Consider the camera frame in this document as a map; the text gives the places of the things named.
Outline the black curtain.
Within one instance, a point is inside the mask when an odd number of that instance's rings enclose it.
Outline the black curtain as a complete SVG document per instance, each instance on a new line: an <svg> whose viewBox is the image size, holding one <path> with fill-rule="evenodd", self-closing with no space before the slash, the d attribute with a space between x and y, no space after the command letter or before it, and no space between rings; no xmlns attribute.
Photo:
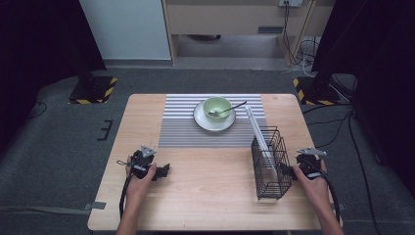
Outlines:
<svg viewBox="0 0 415 235"><path fill-rule="evenodd" d="M0 152L41 88L76 76L95 91L104 67L79 0L0 0Z"/></svg>
<svg viewBox="0 0 415 235"><path fill-rule="evenodd" d="M415 0L336 0L312 68L352 74L352 104L383 164L415 198Z"/></svg>

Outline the white panel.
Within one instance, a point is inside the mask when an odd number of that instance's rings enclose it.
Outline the white panel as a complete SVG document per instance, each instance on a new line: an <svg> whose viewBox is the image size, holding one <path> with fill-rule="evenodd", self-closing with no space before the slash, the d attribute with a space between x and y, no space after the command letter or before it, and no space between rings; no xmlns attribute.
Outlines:
<svg viewBox="0 0 415 235"><path fill-rule="evenodd" d="M106 60L169 60L161 0L79 0Z"/></svg>

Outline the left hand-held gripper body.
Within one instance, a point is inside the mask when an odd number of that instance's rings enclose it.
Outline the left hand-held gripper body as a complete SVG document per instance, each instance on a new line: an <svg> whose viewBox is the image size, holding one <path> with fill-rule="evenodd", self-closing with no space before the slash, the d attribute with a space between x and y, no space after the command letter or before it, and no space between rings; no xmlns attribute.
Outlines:
<svg viewBox="0 0 415 235"><path fill-rule="evenodd" d="M156 152L156 150L142 145L130 158L130 172L139 179L143 179L148 173Z"/></svg>

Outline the person's right hand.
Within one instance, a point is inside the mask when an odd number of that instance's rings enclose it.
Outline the person's right hand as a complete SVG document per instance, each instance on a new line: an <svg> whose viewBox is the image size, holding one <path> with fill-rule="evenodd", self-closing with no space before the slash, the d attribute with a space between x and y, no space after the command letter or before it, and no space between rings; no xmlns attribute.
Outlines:
<svg viewBox="0 0 415 235"><path fill-rule="evenodd" d="M300 182L308 201L316 211L330 210L328 184L322 177L308 179L299 164L294 165L294 173Z"/></svg>

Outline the black wire basket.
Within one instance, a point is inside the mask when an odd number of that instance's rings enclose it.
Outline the black wire basket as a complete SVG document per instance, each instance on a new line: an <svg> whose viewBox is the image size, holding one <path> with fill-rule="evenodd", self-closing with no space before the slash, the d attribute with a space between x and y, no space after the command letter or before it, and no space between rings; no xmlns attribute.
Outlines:
<svg viewBox="0 0 415 235"><path fill-rule="evenodd" d="M277 126L262 126L260 132L266 147L262 148L256 137L251 144L256 196L279 200L292 186L291 177L279 166L290 165L285 141Z"/></svg>

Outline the grey tape piece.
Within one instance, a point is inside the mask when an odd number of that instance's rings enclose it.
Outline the grey tape piece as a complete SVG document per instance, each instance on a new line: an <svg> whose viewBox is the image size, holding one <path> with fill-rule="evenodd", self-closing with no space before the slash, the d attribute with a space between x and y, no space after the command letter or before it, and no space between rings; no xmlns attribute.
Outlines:
<svg viewBox="0 0 415 235"><path fill-rule="evenodd" d="M104 202L92 202L92 203L84 204L83 209L85 211L91 211L93 209L104 210L105 206L106 206L106 203L104 203Z"/></svg>

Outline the person's left hand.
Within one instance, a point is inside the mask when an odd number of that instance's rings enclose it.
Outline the person's left hand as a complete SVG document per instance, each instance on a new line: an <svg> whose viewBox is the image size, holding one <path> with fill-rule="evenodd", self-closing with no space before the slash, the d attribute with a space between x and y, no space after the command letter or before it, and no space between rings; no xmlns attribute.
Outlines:
<svg viewBox="0 0 415 235"><path fill-rule="evenodd" d="M126 199L128 202L141 202L146 197L156 171L157 165L150 164L150 168L148 169L147 175L144 178L140 179L136 176L133 176L130 179L126 190Z"/></svg>

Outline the metal spoon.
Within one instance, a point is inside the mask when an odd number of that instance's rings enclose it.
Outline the metal spoon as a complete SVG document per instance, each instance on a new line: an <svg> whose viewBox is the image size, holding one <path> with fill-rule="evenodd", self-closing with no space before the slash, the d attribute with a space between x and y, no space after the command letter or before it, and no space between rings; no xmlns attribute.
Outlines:
<svg viewBox="0 0 415 235"><path fill-rule="evenodd" d="M229 109L223 110L223 111L215 111L215 110L211 110L211 111L209 111L209 112L208 112L208 114L209 114L210 116L213 116L213 117L218 117L218 116L219 116L220 114L222 114L222 113L226 113L226 112L228 112L228 111L234 110L234 109L239 108L239 107L241 107L241 106L243 106L243 105L246 105L246 104L247 104L247 101L245 101L245 102L243 102L243 103L241 103L241 104L238 104L238 105L236 105L236 106L233 106L233 107L231 107L231 108L229 108Z"/></svg>

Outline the beige wooden desk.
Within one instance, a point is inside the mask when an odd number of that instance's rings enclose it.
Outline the beige wooden desk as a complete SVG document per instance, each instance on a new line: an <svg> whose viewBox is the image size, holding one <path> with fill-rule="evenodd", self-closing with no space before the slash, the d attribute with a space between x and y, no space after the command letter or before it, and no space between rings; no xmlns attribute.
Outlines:
<svg viewBox="0 0 415 235"><path fill-rule="evenodd" d="M302 0L299 8L279 0L161 0L170 55L182 35L275 35L288 66L301 42L320 37L337 0Z"/></svg>

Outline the hazard-striped stand base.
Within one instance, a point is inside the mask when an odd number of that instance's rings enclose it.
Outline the hazard-striped stand base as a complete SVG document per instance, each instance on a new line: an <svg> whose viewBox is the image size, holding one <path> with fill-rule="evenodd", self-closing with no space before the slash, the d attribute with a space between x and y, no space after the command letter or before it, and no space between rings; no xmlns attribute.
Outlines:
<svg viewBox="0 0 415 235"><path fill-rule="evenodd" d="M112 76L94 76L92 82L87 84L78 81L69 96L70 104L103 104L106 103L117 79Z"/></svg>
<svg viewBox="0 0 415 235"><path fill-rule="evenodd" d="M293 80L303 105L337 105L340 96L328 82L318 81L309 76L299 76Z"/></svg>

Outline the green bowl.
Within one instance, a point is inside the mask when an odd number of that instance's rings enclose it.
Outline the green bowl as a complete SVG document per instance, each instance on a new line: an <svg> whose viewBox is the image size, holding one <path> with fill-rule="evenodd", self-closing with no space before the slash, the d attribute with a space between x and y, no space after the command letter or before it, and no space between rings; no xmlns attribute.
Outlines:
<svg viewBox="0 0 415 235"><path fill-rule="evenodd" d="M212 120L213 122L220 122L229 117L230 111L222 113L218 117L210 116L208 112L211 110L223 111L231 107L232 105L230 101L224 97L210 97L204 101L203 109L208 119Z"/></svg>

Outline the striped placemat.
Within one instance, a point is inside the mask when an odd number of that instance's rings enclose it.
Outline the striped placemat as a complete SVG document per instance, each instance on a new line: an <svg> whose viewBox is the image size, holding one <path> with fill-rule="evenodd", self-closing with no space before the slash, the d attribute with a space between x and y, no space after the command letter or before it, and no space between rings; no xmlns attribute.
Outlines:
<svg viewBox="0 0 415 235"><path fill-rule="evenodd" d="M234 111L236 119L227 129L208 131L193 118L196 106L213 94L167 94L161 122L160 148L250 147L254 131L245 106Z"/></svg>

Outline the grey floor strip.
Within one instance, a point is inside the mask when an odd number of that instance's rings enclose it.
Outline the grey floor strip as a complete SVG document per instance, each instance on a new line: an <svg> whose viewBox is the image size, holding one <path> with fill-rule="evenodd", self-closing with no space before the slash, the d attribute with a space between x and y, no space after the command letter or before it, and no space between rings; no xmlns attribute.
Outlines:
<svg viewBox="0 0 415 235"><path fill-rule="evenodd" d="M14 213L50 213L50 214L69 214L69 215L87 215L90 210L77 210L55 207L0 207L0 212Z"/></svg>

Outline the white plate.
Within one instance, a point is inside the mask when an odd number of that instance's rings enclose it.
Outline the white plate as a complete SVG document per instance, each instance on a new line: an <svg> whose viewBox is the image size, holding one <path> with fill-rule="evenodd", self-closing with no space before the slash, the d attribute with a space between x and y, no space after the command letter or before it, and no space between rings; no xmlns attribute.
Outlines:
<svg viewBox="0 0 415 235"><path fill-rule="evenodd" d="M200 102L193 111L193 118L196 124L208 131L222 131L229 128L236 119L236 112L231 111L229 117L220 122L213 122L204 113L204 101Z"/></svg>

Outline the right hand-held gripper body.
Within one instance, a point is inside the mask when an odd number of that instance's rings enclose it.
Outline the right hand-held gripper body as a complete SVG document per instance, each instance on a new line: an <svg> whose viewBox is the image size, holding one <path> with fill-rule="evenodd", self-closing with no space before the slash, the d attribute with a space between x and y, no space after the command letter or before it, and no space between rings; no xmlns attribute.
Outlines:
<svg viewBox="0 0 415 235"><path fill-rule="evenodd" d="M320 157L327 155L325 151L307 147L297 149L297 153L297 162L301 171L308 179L315 179L322 175L323 170L321 169Z"/></svg>

